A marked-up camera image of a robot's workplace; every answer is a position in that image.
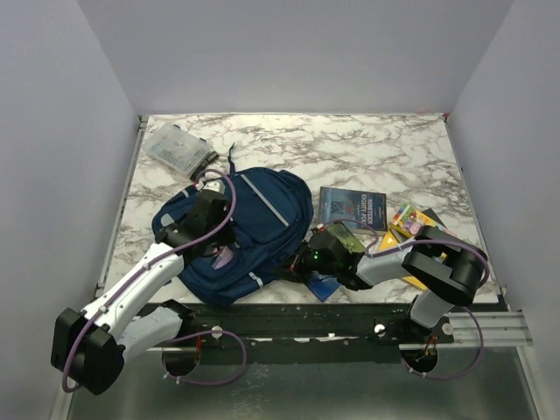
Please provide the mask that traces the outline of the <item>navy blue student backpack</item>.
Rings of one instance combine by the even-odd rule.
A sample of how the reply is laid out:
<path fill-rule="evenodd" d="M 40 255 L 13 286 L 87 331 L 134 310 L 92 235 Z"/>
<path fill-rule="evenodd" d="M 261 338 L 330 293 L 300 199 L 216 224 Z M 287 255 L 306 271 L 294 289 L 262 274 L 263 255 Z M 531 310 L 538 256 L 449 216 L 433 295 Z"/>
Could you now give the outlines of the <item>navy blue student backpack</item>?
<path fill-rule="evenodd" d="M 256 167 L 229 175 L 237 194 L 231 220 L 238 247 L 220 269 L 211 259 L 193 262 L 178 277 L 202 302 L 231 305 L 286 277 L 313 218 L 307 184 L 288 171 Z M 193 209 L 195 186 L 168 200 L 151 222 L 155 236 Z"/>

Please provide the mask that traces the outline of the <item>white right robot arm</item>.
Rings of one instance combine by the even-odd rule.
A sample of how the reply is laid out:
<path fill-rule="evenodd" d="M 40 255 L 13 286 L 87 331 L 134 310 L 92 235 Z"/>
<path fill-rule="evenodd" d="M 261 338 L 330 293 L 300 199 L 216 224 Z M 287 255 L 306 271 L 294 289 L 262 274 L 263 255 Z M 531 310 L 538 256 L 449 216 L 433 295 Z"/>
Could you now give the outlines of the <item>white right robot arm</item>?
<path fill-rule="evenodd" d="M 437 227 L 421 227 L 416 236 L 373 254 L 349 250 L 322 227 L 302 244 L 290 265 L 290 273 L 300 282 L 313 272 L 336 277 L 353 291 L 369 290 L 400 277 L 416 278 L 427 290 L 413 300 L 402 331 L 408 340 L 420 343 L 434 333 L 448 311 L 473 303 L 490 269 L 481 249 Z"/>

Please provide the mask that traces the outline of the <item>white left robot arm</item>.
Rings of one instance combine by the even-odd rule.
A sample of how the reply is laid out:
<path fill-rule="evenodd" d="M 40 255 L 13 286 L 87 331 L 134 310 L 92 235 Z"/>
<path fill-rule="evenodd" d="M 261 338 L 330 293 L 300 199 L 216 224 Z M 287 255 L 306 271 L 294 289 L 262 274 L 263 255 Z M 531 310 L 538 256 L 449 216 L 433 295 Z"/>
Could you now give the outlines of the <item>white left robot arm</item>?
<path fill-rule="evenodd" d="M 232 242 L 231 220 L 237 204 L 229 176 L 196 186 L 193 208 L 164 227 L 141 258 L 117 284 L 76 311 L 66 308 L 55 320 L 51 364 L 62 373 L 62 388 L 84 388 L 94 395 L 109 389 L 125 363 L 161 342 L 187 344 L 193 322 L 180 303 L 154 314 L 137 313 L 156 292 L 192 263 Z"/>

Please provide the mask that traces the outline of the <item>purple highlighter marker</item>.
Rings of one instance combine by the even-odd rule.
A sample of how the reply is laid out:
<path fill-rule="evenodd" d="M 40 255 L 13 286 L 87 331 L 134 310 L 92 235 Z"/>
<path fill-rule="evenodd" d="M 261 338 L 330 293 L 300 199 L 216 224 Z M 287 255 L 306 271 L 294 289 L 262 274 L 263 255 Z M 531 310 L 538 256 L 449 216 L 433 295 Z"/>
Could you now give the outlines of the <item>purple highlighter marker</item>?
<path fill-rule="evenodd" d="M 227 265 L 235 256 L 235 253 L 230 248 L 223 248 L 213 261 L 213 269 L 218 270 Z"/>

